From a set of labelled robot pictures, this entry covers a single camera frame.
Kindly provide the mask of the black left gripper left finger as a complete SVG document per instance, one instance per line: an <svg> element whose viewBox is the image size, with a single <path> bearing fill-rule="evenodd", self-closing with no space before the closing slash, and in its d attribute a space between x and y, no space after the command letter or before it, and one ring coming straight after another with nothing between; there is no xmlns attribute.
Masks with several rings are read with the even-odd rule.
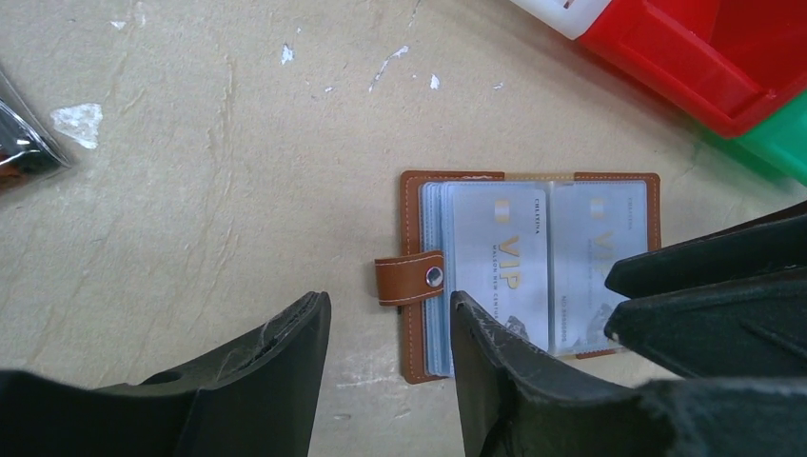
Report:
<svg viewBox="0 0 807 457"><path fill-rule="evenodd" d="M5 456L305 456L331 322L309 292L257 328L138 385L1 373Z"/></svg>

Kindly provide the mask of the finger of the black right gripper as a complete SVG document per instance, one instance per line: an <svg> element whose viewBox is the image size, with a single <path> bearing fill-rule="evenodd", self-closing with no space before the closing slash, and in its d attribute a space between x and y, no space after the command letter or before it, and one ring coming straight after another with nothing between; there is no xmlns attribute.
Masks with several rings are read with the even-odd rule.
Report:
<svg viewBox="0 0 807 457"><path fill-rule="evenodd" d="M806 204L619 260L605 279L629 299L806 266Z"/></svg>
<svg viewBox="0 0 807 457"><path fill-rule="evenodd" d="M803 377L806 270L629 300L604 333L682 377Z"/></svg>

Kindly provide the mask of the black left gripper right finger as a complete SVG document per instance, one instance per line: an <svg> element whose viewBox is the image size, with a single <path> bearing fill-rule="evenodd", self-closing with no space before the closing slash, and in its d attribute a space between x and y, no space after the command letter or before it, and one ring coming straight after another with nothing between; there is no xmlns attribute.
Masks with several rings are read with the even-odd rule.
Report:
<svg viewBox="0 0 807 457"><path fill-rule="evenodd" d="M468 456L802 456L806 382L706 378L623 387L451 297L456 392Z"/></svg>

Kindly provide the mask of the green plastic bin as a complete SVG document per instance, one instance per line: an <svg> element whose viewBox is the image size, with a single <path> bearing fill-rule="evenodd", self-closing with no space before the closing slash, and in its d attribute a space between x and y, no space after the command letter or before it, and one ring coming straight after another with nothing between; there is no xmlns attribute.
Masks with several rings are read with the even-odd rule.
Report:
<svg viewBox="0 0 807 457"><path fill-rule="evenodd" d="M806 91L735 141L806 185Z"/></svg>

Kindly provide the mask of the brown leather card holder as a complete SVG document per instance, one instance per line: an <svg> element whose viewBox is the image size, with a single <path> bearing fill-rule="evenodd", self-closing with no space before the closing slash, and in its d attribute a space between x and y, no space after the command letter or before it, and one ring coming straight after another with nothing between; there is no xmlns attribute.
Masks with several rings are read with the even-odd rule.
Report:
<svg viewBox="0 0 807 457"><path fill-rule="evenodd" d="M448 329L448 301L455 288L452 226L446 192L453 185L528 183L546 193L548 236L550 354L590 358L615 353L613 348L583 354L557 355L553 343L553 253L550 241L551 194L557 185L582 181L642 181L647 186L648 251L660 246L659 177L655 173L535 174L504 171L408 170L400 179L401 253L375 263L379 302L401 314L402 374L420 384L454 373Z"/></svg>

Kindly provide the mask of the red plastic bin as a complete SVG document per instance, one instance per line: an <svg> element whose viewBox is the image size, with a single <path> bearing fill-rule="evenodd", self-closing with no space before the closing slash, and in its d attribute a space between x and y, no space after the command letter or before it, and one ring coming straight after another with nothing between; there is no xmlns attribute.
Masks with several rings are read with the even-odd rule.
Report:
<svg viewBox="0 0 807 457"><path fill-rule="evenodd" d="M726 138L806 88L806 4L612 1L579 39Z"/></svg>

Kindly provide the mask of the white plastic bin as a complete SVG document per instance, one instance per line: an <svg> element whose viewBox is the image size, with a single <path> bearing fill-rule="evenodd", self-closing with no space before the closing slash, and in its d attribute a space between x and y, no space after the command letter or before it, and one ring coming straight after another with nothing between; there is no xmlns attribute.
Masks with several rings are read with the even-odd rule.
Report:
<svg viewBox="0 0 807 457"><path fill-rule="evenodd" d="M610 0L511 0L511 2L570 40L582 36L611 3Z"/></svg>

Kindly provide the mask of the pack of coloured markers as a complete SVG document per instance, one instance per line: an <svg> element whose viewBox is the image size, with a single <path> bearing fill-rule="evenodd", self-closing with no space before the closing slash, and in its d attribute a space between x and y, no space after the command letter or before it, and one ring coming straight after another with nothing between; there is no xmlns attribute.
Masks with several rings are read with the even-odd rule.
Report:
<svg viewBox="0 0 807 457"><path fill-rule="evenodd" d="M50 177L72 165L73 160L1 72L1 192Z"/></svg>

